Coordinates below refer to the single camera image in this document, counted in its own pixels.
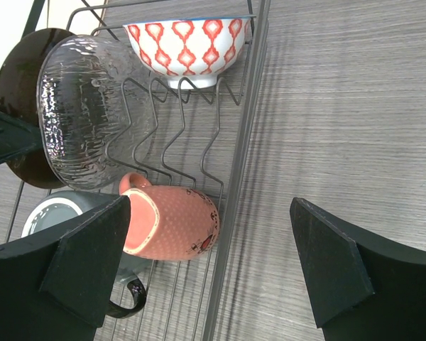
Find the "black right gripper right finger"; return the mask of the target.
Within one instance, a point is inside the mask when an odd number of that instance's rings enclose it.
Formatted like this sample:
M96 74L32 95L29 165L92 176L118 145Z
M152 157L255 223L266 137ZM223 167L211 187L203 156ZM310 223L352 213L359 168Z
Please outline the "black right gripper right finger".
M290 219L326 340L426 340L426 251L295 197Z

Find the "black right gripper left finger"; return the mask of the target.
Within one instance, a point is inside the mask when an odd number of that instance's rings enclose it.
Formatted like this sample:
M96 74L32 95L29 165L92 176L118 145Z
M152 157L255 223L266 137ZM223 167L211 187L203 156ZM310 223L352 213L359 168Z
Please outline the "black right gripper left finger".
M93 340L103 326L130 200L0 244L0 340Z

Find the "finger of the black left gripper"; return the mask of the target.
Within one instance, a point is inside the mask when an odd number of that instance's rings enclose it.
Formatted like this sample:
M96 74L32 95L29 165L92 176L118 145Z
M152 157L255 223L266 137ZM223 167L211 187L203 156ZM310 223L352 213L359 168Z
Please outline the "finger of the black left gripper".
M38 127L0 112L0 164L42 148Z

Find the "red floral plate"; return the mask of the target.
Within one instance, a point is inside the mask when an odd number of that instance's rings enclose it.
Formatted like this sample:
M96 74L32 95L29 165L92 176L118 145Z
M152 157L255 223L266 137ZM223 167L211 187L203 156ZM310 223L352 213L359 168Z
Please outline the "red floral plate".
M0 69L0 112L39 127L37 95L38 74L48 53L73 33L61 28L44 28L21 39ZM64 185L54 174L43 150L12 158L7 166L25 183L41 189Z

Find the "clear textured glass bowl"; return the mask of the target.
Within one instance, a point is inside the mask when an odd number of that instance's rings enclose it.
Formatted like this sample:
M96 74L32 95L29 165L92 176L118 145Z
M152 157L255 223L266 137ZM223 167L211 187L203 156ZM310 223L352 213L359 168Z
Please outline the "clear textured glass bowl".
M45 157L75 190L118 181L151 148L151 101L137 80L148 75L122 42L71 36L58 43L40 69L36 99Z

